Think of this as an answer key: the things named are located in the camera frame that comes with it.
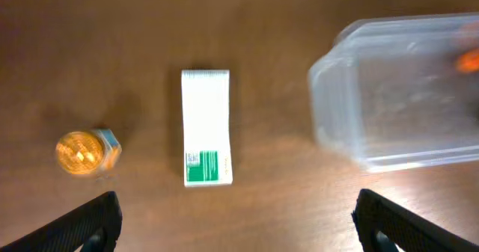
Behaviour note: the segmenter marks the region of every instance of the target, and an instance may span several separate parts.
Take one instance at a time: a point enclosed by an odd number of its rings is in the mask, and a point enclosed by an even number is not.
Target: green label
[[[187,153],[186,174],[188,182],[218,181],[218,151]]]

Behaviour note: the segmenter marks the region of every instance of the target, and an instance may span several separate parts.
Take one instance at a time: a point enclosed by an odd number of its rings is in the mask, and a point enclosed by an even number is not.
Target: white package with green label
[[[233,182],[229,92],[229,70],[182,71],[186,187]]]

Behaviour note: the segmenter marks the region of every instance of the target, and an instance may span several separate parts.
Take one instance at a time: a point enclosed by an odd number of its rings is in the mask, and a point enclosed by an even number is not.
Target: table
[[[0,244],[114,190],[117,251],[360,251],[371,188],[479,243],[479,164],[366,173],[312,136],[307,75],[356,19],[479,0],[0,0]],[[231,70],[234,183],[184,188],[180,71]],[[55,163],[65,133],[110,127],[108,179]]]

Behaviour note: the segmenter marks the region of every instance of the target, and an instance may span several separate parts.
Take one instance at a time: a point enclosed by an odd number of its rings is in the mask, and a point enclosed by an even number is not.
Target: clear plastic bin
[[[309,72],[324,146],[370,171],[479,159],[479,15],[360,20]]]

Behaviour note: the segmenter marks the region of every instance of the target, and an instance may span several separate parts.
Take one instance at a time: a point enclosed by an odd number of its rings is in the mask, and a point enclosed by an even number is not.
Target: gold bottle cap
[[[89,132],[71,132],[57,143],[59,165],[71,174],[90,174],[103,161],[103,144]]]

